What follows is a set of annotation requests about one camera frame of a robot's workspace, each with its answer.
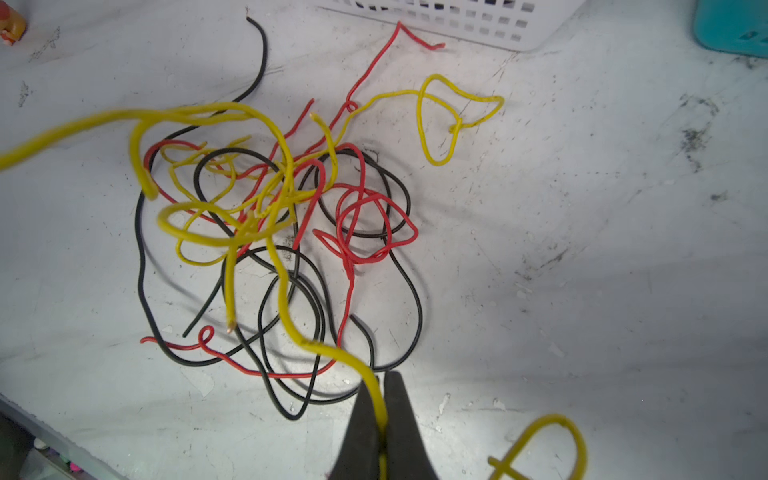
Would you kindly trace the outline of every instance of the yellow wire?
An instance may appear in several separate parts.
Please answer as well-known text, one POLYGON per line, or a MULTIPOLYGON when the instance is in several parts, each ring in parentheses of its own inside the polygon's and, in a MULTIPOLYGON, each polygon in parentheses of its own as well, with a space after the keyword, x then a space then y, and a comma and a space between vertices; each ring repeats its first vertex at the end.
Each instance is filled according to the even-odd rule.
MULTIPOLYGON (((250 139, 250 135, 247 135, 246 137, 241 137, 241 138, 238 138, 238 139, 236 139, 234 141, 231 141, 229 144, 227 144, 227 146, 228 147, 235 147, 238 144, 242 144, 244 141, 247 141, 249 139, 250 139)), ((186 166, 186 165, 196 164, 197 163, 196 160, 199 157, 202 158, 203 156, 208 155, 210 152, 215 151, 216 149, 215 148, 200 149, 198 151, 195 151, 194 154, 192 154, 191 156, 189 156, 185 160, 173 161, 173 160, 171 160, 170 158, 168 158, 165 155, 164 150, 167 147, 172 147, 172 148, 174 148, 176 150, 192 150, 193 151, 194 149, 191 148, 191 147, 187 147, 186 145, 168 144, 168 145, 164 145, 163 147, 161 147, 161 155, 163 156, 163 158, 166 161, 170 162, 170 164, 171 164, 170 168, 168 169, 168 173, 170 175, 171 181, 173 181, 174 186, 177 188, 177 190, 179 190, 182 194, 184 194, 191 201, 197 201, 197 197, 192 195, 186 188, 184 188, 184 186, 179 181, 179 179, 178 179, 178 177, 176 175, 176 169, 179 168, 179 167, 186 166)), ((214 168, 211 171, 213 171, 214 173, 225 173, 226 172, 229 175, 229 177, 230 177, 230 182, 227 185, 227 187, 224 188, 224 190, 222 190, 213 199, 209 200, 208 201, 209 203, 215 204, 216 202, 218 202, 219 200, 224 198, 224 196, 227 195, 229 192, 231 192, 232 189, 234 188, 235 183, 237 182, 237 176, 239 174, 237 173, 237 171, 234 168, 233 160, 238 155, 239 155, 238 153, 224 155, 221 160, 218 160, 218 161, 217 160, 213 160, 213 161, 208 163, 208 164, 214 164, 215 163, 216 165, 226 164, 227 166, 229 166, 229 169, 227 169, 227 170, 218 170, 218 169, 214 168)), ((234 211, 240 211, 243 208, 244 207, 240 206, 240 207, 234 209, 234 211)), ((187 220, 187 222, 184 224, 183 229, 184 230, 189 230, 191 228, 192 224, 195 222, 195 220, 200 218, 202 215, 203 215, 203 210, 195 211, 192 214, 192 216, 187 220)), ((184 243, 184 240, 182 240, 182 239, 179 239, 176 242, 176 254, 179 257, 179 259, 181 259, 182 262, 188 263, 190 265, 194 265, 194 266, 213 266, 213 265, 216 265, 217 263, 219 263, 220 261, 224 260, 224 258, 226 257, 226 254, 224 254, 224 255, 221 255, 220 257, 216 258, 216 259, 209 260, 207 262, 200 262, 200 261, 197 261, 197 260, 192 260, 192 259, 187 258, 184 255, 184 253, 182 252, 182 250, 181 250, 182 243, 184 243)))
MULTIPOLYGON (((371 98, 368 101, 367 104, 365 104, 362 107, 358 108, 357 110, 353 111, 351 114, 349 114, 347 116, 346 120, 344 121, 344 124, 343 124, 343 126, 341 128, 341 131, 339 132, 339 136, 336 139, 336 141, 334 142, 334 146, 338 145, 341 142, 342 138, 344 137, 344 134, 346 133, 346 130, 347 130, 347 127, 349 126, 350 121, 352 121, 352 119, 354 117, 356 117, 356 116, 360 115, 361 113, 363 113, 364 111, 368 110, 369 108, 371 108, 371 106, 373 104, 375 104, 377 101, 379 101, 379 100, 381 100, 383 98, 400 97, 400 96, 403 96, 403 95, 416 95, 416 97, 417 97, 416 98, 416 126, 419 129, 419 140, 422 143, 422 150, 424 151, 424 156, 426 157, 427 161, 430 164, 435 165, 436 167, 439 167, 441 165, 447 164, 451 160, 451 158, 453 158, 454 149, 456 148, 456 141, 458 140, 458 133, 459 133, 460 130, 462 130, 464 128, 471 128, 471 127, 476 127, 476 126, 480 125, 481 123, 487 121, 489 118, 491 118, 494 115, 496 115, 498 113, 498 111, 501 110, 502 107, 504 106, 504 97, 502 97, 500 95, 493 95, 491 97, 479 97, 477 95, 473 95, 473 94, 470 94, 470 93, 468 93, 466 91, 463 91, 461 88, 459 88, 456 85, 454 85, 449 79, 443 77, 440 74, 432 74, 432 75, 429 75, 426 78, 426 80, 424 80, 424 83, 422 84, 421 89, 418 90, 418 91, 416 91, 416 90, 401 90, 401 91, 393 91, 393 92, 389 92, 389 93, 385 93, 385 94, 378 94, 375 97, 371 98), (477 102, 480 102, 480 103, 496 102, 496 106, 487 115, 479 118, 476 121, 473 121, 472 123, 465 124, 464 121, 461 118, 461 115, 456 111, 455 108, 453 108, 451 105, 449 105, 448 103, 443 101, 441 98, 438 98, 438 97, 436 97, 436 96, 434 96, 432 94, 428 94, 426 92, 427 87, 429 86, 429 84, 432 83, 435 80, 442 82, 445 86, 450 88, 454 93, 456 93, 460 97, 466 98, 466 99, 468 99, 470 101, 477 101, 477 102), (429 153, 429 147, 427 146, 426 134, 424 132, 424 126, 423 126, 423 121, 422 121, 422 103, 424 102, 425 98, 427 98, 427 99, 429 99, 431 101, 434 101, 436 104, 438 104, 441 107, 443 107, 444 109, 446 109, 451 115, 453 115, 454 120, 456 122, 455 125, 452 125, 449 128, 449 133, 452 134, 451 146, 450 146, 449 151, 446 154, 445 158, 443 160, 441 160, 441 161, 435 161, 432 158, 432 155, 429 153)), ((324 151, 317 152, 315 154, 311 154, 308 157, 303 157, 301 159, 301 162, 307 161, 310 158, 322 157, 326 153, 328 153, 327 149, 324 150, 324 151)))
POLYGON ((206 142, 206 141, 205 141, 205 142, 203 142, 203 143, 200 145, 200 148, 198 149, 198 148, 192 148, 192 147, 188 147, 187 145, 179 145, 179 144, 165 144, 165 145, 163 145, 162 147, 160 147, 160 156, 161 156, 163 159, 165 159, 165 161, 166 161, 166 162, 168 162, 169 164, 175 164, 175 163, 176 163, 176 161, 175 161, 175 160, 171 160, 171 159, 170 159, 170 158, 169 158, 169 157, 168 157, 168 156, 165 154, 165 151, 166 151, 167 149, 171 149, 171 150, 182 150, 182 151, 199 151, 199 150, 203 150, 203 149, 205 148, 205 146, 206 146, 206 145, 208 145, 208 142, 206 142))
POLYGON ((248 105, 234 102, 223 102, 207 105, 192 105, 187 107, 171 108, 168 110, 113 110, 93 114, 90 117, 81 118, 66 124, 54 127, 48 131, 39 134, 36 137, 27 140, 23 144, 11 149, 0 157, 0 170, 12 167, 25 158, 30 157, 44 148, 71 135, 82 131, 99 127, 113 121, 120 120, 140 120, 139 125, 131 133, 128 145, 128 153, 131 156, 131 166, 134 168, 141 189, 149 200, 157 198, 157 185, 152 180, 149 172, 141 164, 141 137, 153 125, 162 121, 171 121, 188 125, 214 125, 227 121, 245 121, 256 118, 262 121, 270 132, 278 137, 280 149, 283 151, 283 157, 290 156, 288 145, 285 138, 280 133, 280 129, 264 114, 248 105), (221 114, 213 117, 200 116, 219 110, 235 110, 243 112, 242 114, 221 114))
POLYGON ((574 468, 571 471, 571 476, 568 480, 581 480, 584 477, 584 473, 587 471, 587 444, 584 442, 584 437, 579 432, 578 427, 564 415, 553 413, 551 415, 545 415, 540 419, 536 419, 530 424, 520 435, 517 442, 509 449, 507 455, 504 455, 502 460, 497 460, 493 457, 488 457, 488 463, 490 466, 495 467, 490 480, 500 480, 502 475, 506 474, 515 480, 530 480, 528 477, 518 472, 511 467, 511 463, 520 455, 520 452, 525 448, 528 442, 531 441, 539 430, 545 426, 558 424, 567 429, 574 438, 576 443, 576 462, 574 468))
MULTIPOLYGON (((243 143, 245 143, 246 141, 250 140, 250 138, 251 138, 251 135, 246 135, 245 137, 240 137, 240 138, 237 138, 236 140, 233 140, 233 141, 231 141, 230 143, 228 143, 228 144, 227 144, 227 146, 228 146, 228 147, 236 147, 236 146, 238 146, 238 145, 240 145, 240 144, 243 144, 243 143)), ((211 172, 212 174, 216 174, 216 175, 226 175, 226 176, 228 176, 228 177, 229 177, 229 176, 230 176, 230 174, 232 173, 231 171, 229 171, 229 170, 226 170, 226 169, 224 169, 224 170, 219 170, 219 169, 218 169, 218 168, 216 168, 216 167, 220 167, 221 165, 224 165, 224 164, 227 162, 227 158, 228 158, 228 157, 231 157, 231 158, 234 160, 234 159, 235 159, 236 157, 238 157, 239 155, 240 155, 240 154, 238 154, 238 153, 235 153, 235 154, 228 154, 228 155, 223 155, 221 160, 216 160, 216 159, 213 159, 213 160, 209 161, 207 164, 205 164, 205 169, 206 169, 206 170, 208 170, 209 172, 211 172)), ((235 175, 236 175, 237 177, 239 177, 239 176, 241 175, 241 173, 236 171, 236 172, 235 172, 235 175)))

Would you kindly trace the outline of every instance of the pliers jaw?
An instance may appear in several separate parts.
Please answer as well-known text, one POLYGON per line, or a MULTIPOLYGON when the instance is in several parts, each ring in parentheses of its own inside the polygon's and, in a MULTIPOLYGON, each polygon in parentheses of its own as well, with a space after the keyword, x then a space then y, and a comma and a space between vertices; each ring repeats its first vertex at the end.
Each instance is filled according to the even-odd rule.
POLYGON ((384 402, 389 424, 382 445, 370 394, 360 385, 329 480, 379 480, 380 452, 386 452, 390 480, 438 480, 424 449, 406 384, 398 372, 384 374, 384 402))

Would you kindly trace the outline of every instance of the stained work surface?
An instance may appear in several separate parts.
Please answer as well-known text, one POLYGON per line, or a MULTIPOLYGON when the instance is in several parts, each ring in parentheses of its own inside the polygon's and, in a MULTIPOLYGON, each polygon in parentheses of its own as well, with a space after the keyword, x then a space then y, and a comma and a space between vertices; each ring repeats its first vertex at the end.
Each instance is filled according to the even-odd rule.
MULTIPOLYGON (((428 52, 401 39, 356 94, 440 72, 507 99, 440 168, 420 154, 412 99, 382 104, 349 133, 413 196, 420 238, 402 255, 426 326, 400 371, 441 478, 487 478, 487 456, 548 412, 584 432, 589 478, 762 478, 768 468, 768 62, 700 48, 694 2, 668 3, 590 1, 525 54, 424 35, 448 43, 428 52)), ((330 118, 392 32, 303 2, 56 2, 25 12, 29 31, 3 51, 0 149, 97 110, 233 97, 260 63, 247 11, 271 55, 247 102, 285 130, 312 97, 330 118)), ((482 113, 474 107, 464 114, 482 113)), ((449 122, 425 104, 436 156, 449 122)), ((181 369, 138 343, 148 328, 135 293, 129 131, 91 131, 0 174, 0 392, 134 480, 323 478, 351 402, 286 422, 256 380, 223 365, 181 369)), ((317 137, 306 127, 296 142, 317 137)), ((217 272, 178 266, 150 220, 159 207, 145 215, 157 261, 147 292, 178 341, 217 272)), ((323 261, 341 307, 337 267, 323 261)), ((238 275, 247 316, 269 277, 238 275)), ((383 362, 412 337, 407 294, 394 268, 361 271, 355 309, 383 362)), ((224 320, 214 304, 207 321, 224 320)), ((362 337, 350 348, 362 355, 362 337)), ((323 387, 357 381, 341 369, 323 387)), ((566 478, 572 459, 554 429, 516 466, 566 478)))

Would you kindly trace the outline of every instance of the red wire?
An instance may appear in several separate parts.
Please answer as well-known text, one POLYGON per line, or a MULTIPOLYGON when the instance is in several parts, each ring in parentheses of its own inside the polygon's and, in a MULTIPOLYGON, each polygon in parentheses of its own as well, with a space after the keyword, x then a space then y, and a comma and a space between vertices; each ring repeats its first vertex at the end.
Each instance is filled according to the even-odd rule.
MULTIPOLYGON (((355 82, 355 84, 352 86, 352 89, 349 90, 349 93, 346 95, 346 101, 341 106, 341 108, 339 109, 339 113, 336 114, 336 116, 333 118, 333 121, 331 122, 331 124, 328 127, 330 130, 333 130, 333 127, 336 125, 336 122, 339 121, 339 119, 341 118, 341 115, 344 113, 345 110, 347 110, 348 112, 352 113, 353 111, 355 111, 355 110, 357 110, 359 108, 359 105, 357 104, 357 102, 352 100, 352 96, 355 94, 355 92, 360 87, 360 85, 369 77, 369 75, 371 75, 371 72, 373 71, 373 68, 376 66, 376 64, 379 63, 379 60, 386 53, 386 51, 389 50, 389 47, 392 46, 392 43, 395 42, 395 38, 397 38, 397 34, 400 33, 401 30, 404 31, 413 41, 415 41, 416 43, 418 43, 422 47, 427 48, 428 50, 434 51, 434 50, 438 50, 440 48, 444 48, 445 47, 444 43, 438 43, 438 44, 435 44, 435 45, 430 45, 429 43, 423 41, 421 38, 419 38, 416 35, 414 35, 401 22, 397 22, 397 26, 395 27, 395 31, 392 33, 392 37, 389 38, 389 41, 386 42, 386 45, 384 45, 384 48, 381 49, 381 51, 377 54, 377 56, 375 56, 373 58, 373 61, 371 62, 371 65, 368 67, 368 69, 366 70, 366 73, 362 74, 362 77, 360 77, 357 80, 357 82, 355 82)), ((325 140, 326 140, 325 137, 321 138, 312 147, 309 147, 306 150, 306 152, 304 152, 304 155, 307 155, 307 154, 313 152, 320 145, 322 145, 325 140)))
MULTIPOLYGON (((438 44, 435 44, 435 45, 430 45, 429 43, 423 41, 421 38, 419 38, 416 35, 414 35, 401 22, 397 22, 397 26, 395 27, 395 31, 392 33, 392 37, 389 38, 389 41, 386 42, 386 45, 384 45, 384 48, 381 49, 379 54, 373 58, 373 61, 371 62, 371 65, 368 67, 368 70, 366 70, 366 73, 362 74, 362 77, 360 77, 360 79, 352 87, 352 90, 350 90, 349 93, 347 94, 347 96, 346 96, 346 101, 347 102, 351 102, 352 101, 352 95, 354 95, 355 91, 357 91, 359 86, 368 78, 368 75, 371 74, 371 71, 373 71, 373 68, 376 66, 377 63, 379 63, 379 60, 381 59, 381 57, 384 55, 384 53, 387 50, 389 50, 389 47, 392 46, 392 43, 395 42, 395 38, 397 38, 397 34, 400 33, 401 30, 404 31, 413 41, 415 41, 416 43, 418 43, 419 45, 421 45, 422 47, 424 47, 424 48, 426 48, 428 50, 435 51, 435 50, 438 50, 440 48, 444 48, 445 47, 444 43, 438 43, 438 44)), ((347 106, 346 110, 349 113, 352 113, 353 111, 357 110, 358 105, 354 104, 354 108, 350 108, 350 107, 352 107, 352 105, 347 106)))
POLYGON ((291 248, 293 248, 294 250, 297 250, 299 248, 299 243, 301 242, 302 237, 304 237, 306 226, 310 222, 312 213, 315 211, 315 206, 317 205, 317 201, 320 200, 320 195, 323 194, 323 191, 326 188, 326 169, 323 163, 317 160, 316 158, 313 158, 312 160, 309 160, 301 164, 300 166, 298 166, 293 171, 294 175, 298 174, 300 171, 304 170, 310 165, 317 167, 317 170, 320 173, 320 179, 319 179, 319 183, 317 184, 317 188, 315 189, 315 194, 310 198, 310 206, 306 209, 306 213, 304 214, 304 221, 301 223, 301 227, 299 228, 299 233, 296 234, 296 239, 293 240, 293 245, 291 246, 291 248))
MULTIPOLYGON (((252 375, 252 376, 261 376, 261 372, 258 370, 251 370, 247 369, 244 366, 240 365, 238 362, 235 362, 230 357, 224 355, 221 352, 218 352, 208 346, 208 342, 211 341, 214 337, 215 330, 212 326, 206 325, 203 328, 200 329, 200 332, 197 333, 197 343, 193 345, 177 345, 175 343, 166 343, 170 348, 174 350, 197 350, 202 349, 205 353, 215 356, 219 359, 222 359, 224 362, 229 363, 231 366, 233 366, 238 371, 245 373, 246 375, 252 375)), ((152 342, 157 343, 157 339, 155 339, 153 336, 145 336, 143 339, 141 339, 140 343, 146 343, 146 342, 152 342)), ((322 372, 327 371, 334 362, 330 362, 328 365, 325 365, 322 369, 317 371, 317 375, 319 375, 322 372)), ((267 376, 271 379, 308 379, 312 375, 314 375, 311 372, 308 373, 267 373, 267 376)))
POLYGON ((413 222, 408 218, 406 215, 406 212, 404 212, 395 202, 385 196, 381 195, 378 192, 375 192, 374 190, 369 190, 365 188, 365 177, 366 177, 366 163, 365 159, 362 156, 362 152, 359 150, 359 148, 353 144, 342 144, 337 147, 339 150, 343 150, 346 148, 351 149, 355 152, 355 155, 358 157, 360 161, 360 185, 354 186, 354 185, 348 185, 348 184, 335 184, 332 188, 344 188, 347 190, 341 198, 339 198, 339 201, 336 203, 336 236, 323 232, 321 230, 313 230, 313 233, 315 237, 317 237, 320 242, 325 245, 328 250, 331 251, 334 255, 336 255, 338 258, 342 259, 344 270, 346 271, 346 278, 349 281, 349 288, 347 289, 346 293, 346 305, 344 306, 344 314, 342 316, 341 323, 339 324, 339 335, 337 336, 337 342, 336 346, 341 348, 341 339, 344 333, 344 328, 346 326, 347 320, 349 319, 349 308, 351 307, 352 303, 352 294, 353 290, 355 289, 355 265, 360 265, 364 263, 375 263, 380 262, 381 260, 384 260, 384 258, 389 254, 389 251, 392 248, 400 247, 402 245, 407 245, 408 243, 413 242, 416 240, 416 237, 419 235, 419 230, 416 228, 416 226, 413 224, 413 222), (344 200, 352 193, 357 192, 358 194, 358 200, 347 207, 343 212, 341 211, 341 206, 343 205, 344 200), (389 222, 389 216, 386 214, 386 211, 384 208, 382 208, 381 201, 384 201, 391 205, 395 211, 402 216, 402 218, 406 221, 408 226, 413 230, 413 235, 406 240, 402 240, 399 242, 392 243, 392 225, 389 222), (352 251, 349 249, 349 242, 351 241, 353 237, 353 232, 355 230, 355 227, 357 226, 357 220, 359 218, 360 208, 367 204, 373 202, 376 207, 379 209, 379 212, 382 215, 382 219, 384 220, 384 225, 387 230, 387 244, 377 250, 374 254, 372 254, 370 257, 367 258, 361 258, 352 253, 352 251), (353 218, 351 223, 348 226, 347 235, 344 236, 343 232, 343 224, 344 220, 349 216, 350 213, 354 212, 353 218))
MULTIPOLYGON (((301 112, 301 115, 299 116, 299 120, 296 121, 296 123, 293 125, 293 128, 290 129, 290 131, 285 135, 285 138, 290 137, 291 135, 296 133, 296 130, 299 128, 299 125, 304 120, 304 117, 306 114, 310 112, 310 107, 312 107, 312 104, 315 103, 315 99, 311 99, 309 103, 306 104, 306 107, 304 107, 304 111, 301 112)), ((277 152, 277 148, 280 146, 280 142, 275 142, 275 146, 272 147, 272 153, 270 154, 270 160, 275 158, 275 153, 277 152)))

